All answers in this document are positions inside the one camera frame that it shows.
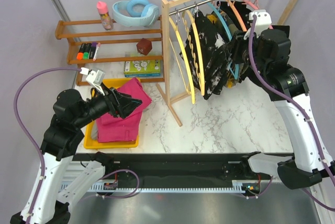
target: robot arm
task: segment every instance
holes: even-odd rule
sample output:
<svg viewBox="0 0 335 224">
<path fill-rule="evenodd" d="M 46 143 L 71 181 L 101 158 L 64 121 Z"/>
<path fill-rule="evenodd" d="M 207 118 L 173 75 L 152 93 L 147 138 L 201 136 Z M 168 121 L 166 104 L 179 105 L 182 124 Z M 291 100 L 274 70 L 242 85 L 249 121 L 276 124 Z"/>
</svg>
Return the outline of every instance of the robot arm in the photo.
<svg viewBox="0 0 335 224">
<path fill-rule="evenodd" d="M 258 10 L 257 15 L 255 24 L 257 38 L 253 40 L 252 50 L 258 73 L 271 87 L 292 98 L 305 110 L 316 129 L 325 159 L 321 160 L 308 120 L 300 110 L 294 104 L 267 89 L 251 68 L 248 68 L 241 79 L 244 80 L 248 77 L 254 84 L 262 87 L 268 93 L 270 100 L 274 102 L 283 117 L 294 155 L 278 157 L 263 153 L 251 153 L 244 157 L 243 160 L 247 162 L 244 166 L 252 172 L 277 176 L 290 189 L 310 187 L 321 182 L 323 177 L 328 176 L 324 167 L 325 160 L 333 174 L 335 165 L 323 145 L 314 121 L 305 77 L 299 69 L 288 64 L 291 51 L 288 27 L 274 26 L 274 29 L 264 30 L 264 26 L 269 26 L 270 15 L 264 10 Z M 235 34 L 231 52 L 236 62 L 244 63 L 250 67 L 248 41 L 245 40 L 248 35 L 244 32 Z"/>
<path fill-rule="evenodd" d="M 23 224 L 29 217 L 29 222 L 36 224 L 67 223 L 79 199 L 105 175 L 106 166 L 111 165 L 110 158 L 97 153 L 78 178 L 58 193 L 66 168 L 84 137 L 81 128 L 105 113 L 126 118 L 142 104 L 142 101 L 119 93 L 114 88 L 107 88 L 102 83 L 102 71 L 83 69 L 87 74 L 86 80 L 96 88 L 98 94 L 92 100 L 84 101 L 77 90 L 67 89 L 57 96 L 53 105 L 55 114 L 41 145 L 46 164 L 45 176 L 40 176 L 40 168 L 26 206 L 21 213 L 12 216 L 10 223 Z M 40 180 L 43 183 L 36 202 L 33 202 Z M 33 214 L 29 214 L 31 204 L 34 205 Z"/>
</svg>

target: light blue headphones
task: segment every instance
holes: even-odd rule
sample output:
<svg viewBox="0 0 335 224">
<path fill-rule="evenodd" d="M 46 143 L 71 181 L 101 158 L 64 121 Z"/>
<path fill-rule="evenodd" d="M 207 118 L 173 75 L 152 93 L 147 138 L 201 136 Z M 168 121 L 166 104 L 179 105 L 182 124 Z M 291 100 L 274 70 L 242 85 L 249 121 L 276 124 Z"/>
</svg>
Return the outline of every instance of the light blue headphones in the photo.
<svg viewBox="0 0 335 224">
<path fill-rule="evenodd" d="M 143 11 L 136 12 L 133 10 L 135 5 L 143 5 Z M 129 13 L 129 16 L 125 16 L 120 13 L 119 10 L 125 9 Z M 150 3 L 148 0 L 129 0 L 116 2 L 112 8 L 113 19 L 124 26 L 150 26 L 159 17 L 159 9 L 156 5 Z"/>
</svg>

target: yellow hanger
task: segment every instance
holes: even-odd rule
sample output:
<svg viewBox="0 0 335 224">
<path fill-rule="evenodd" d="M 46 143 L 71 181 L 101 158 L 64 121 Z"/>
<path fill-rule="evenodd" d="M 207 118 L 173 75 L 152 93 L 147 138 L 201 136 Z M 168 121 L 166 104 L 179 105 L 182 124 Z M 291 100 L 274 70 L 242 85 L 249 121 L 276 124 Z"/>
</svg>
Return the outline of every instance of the yellow hanger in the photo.
<svg viewBox="0 0 335 224">
<path fill-rule="evenodd" d="M 185 66 L 186 66 L 186 73 L 187 73 L 187 77 L 188 77 L 188 82 L 189 82 L 188 85 L 186 85 L 186 83 L 185 83 L 185 78 L 184 78 L 184 75 L 183 75 L 183 72 L 182 72 L 182 68 L 180 66 L 178 56 L 177 56 L 176 51 L 175 51 L 175 49 L 173 47 L 173 44 L 172 44 L 172 41 L 171 41 L 170 37 L 169 37 L 169 41 L 170 41 L 173 53 L 174 53 L 174 55 L 176 57 L 176 60 L 177 60 L 177 63 L 178 63 L 178 67 L 179 67 L 180 73 L 181 73 L 182 78 L 183 78 L 183 82 L 184 82 L 184 86 L 185 86 L 186 92 L 191 95 L 192 104 L 195 104 L 194 84 L 193 84 L 193 80 L 192 80 L 191 70 L 189 68 L 189 63 L 188 63 L 186 51 L 185 51 L 185 48 L 184 48 L 184 43 L 183 43 L 183 40 L 182 40 L 182 38 L 180 36 L 180 33 L 178 31 L 178 27 L 176 26 L 176 24 L 174 24 L 174 22 L 173 22 L 173 20 L 172 20 L 171 17 L 169 17 L 169 22 L 170 22 L 170 24 L 171 24 L 171 26 L 172 26 L 175 34 L 176 34 L 176 37 L 177 37 L 180 49 L 182 51 L 183 59 L 184 59 Z"/>
<path fill-rule="evenodd" d="M 193 28 L 193 34 L 194 34 L 194 38 L 195 38 L 195 44 L 197 46 L 199 66 L 198 66 L 198 63 L 196 62 L 196 54 L 193 52 L 194 47 L 193 47 L 193 44 L 191 43 L 191 36 L 189 34 L 189 28 L 188 28 L 188 25 L 187 25 L 187 21 L 185 19 L 185 14 L 187 14 L 189 19 L 191 20 L 191 25 L 192 25 L 192 28 Z M 197 75 L 198 81 L 199 81 L 201 95 L 204 96 L 205 95 L 205 73 L 204 73 L 203 55 L 201 53 L 199 34 L 198 34 L 197 26 L 195 25 L 195 19 L 192 16 L 191 12 L 189 10 L 186 10 L 182 14 L 182 20 L 183 20 L 183 23 L 185 25 L 187 38 L 188 38 L 188 43 L 189 43 L 189 47 L 191 49 L 191 54 L 192 54 L 193 62 L 194 62 L 195 69 L 196 69 L 196 75 Z"/>
</svg>

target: ear cushion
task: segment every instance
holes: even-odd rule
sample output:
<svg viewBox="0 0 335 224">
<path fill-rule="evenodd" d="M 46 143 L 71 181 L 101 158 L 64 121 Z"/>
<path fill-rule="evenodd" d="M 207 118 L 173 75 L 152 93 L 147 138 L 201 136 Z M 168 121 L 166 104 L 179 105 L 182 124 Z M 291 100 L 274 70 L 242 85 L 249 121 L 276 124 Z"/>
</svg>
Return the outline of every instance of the ear cushion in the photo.
<svg viewBox="0 0 335 224">
<path fill-rule="evenodd" d="M 141 17 L 142 12 L 136 12 L 133 10 L 133 7 L 135 5 L 138 5 L 138 4 L 141 4 L 144 6 L 144 8 L 150 4 L 148 0 L 130 0 L 128 3 L 127 3 L 127 7 L 126 7 L 126 10 L 127 12 L 130 14 L 131 17 Z"/>
<path fill-rule="evenodd" d="M 143 16 L 146 16 L 146 15 L 147 15 L 147 13 L 148 13 L 148 10 L 149 10 L 149 8 L 150 8 L 152 5 L 153 5 L 153 4 L 152 4 L 152 3 L 150 3 L 150 4 L 148 4 L 148 5 L 146 5 L 146 6 L 144 7 L 144 9 L 142 10 L 141 17 L 143 17 Z"/>
</svg>

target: pink cloth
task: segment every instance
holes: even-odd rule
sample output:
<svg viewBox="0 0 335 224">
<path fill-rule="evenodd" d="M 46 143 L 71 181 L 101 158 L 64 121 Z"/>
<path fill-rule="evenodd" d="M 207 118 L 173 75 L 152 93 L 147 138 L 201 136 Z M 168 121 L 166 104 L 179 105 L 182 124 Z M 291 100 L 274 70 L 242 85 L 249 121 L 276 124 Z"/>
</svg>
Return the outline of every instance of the pink cloth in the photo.
<svg viewBox="0 0 335 224">
<path fill-rule="evenodd" d="M 138 79 L 133 78 L 121 86 L 117 91 L 129 94 L 131 97 L 142 100 L 128 118 L 114 118 L 106 113 L 96 120 L 98 127 L 98 142 L 134 141 L 138 135 L 142 111 L 151 103 L 151 98 L 144 92 Z"/>
</svg>

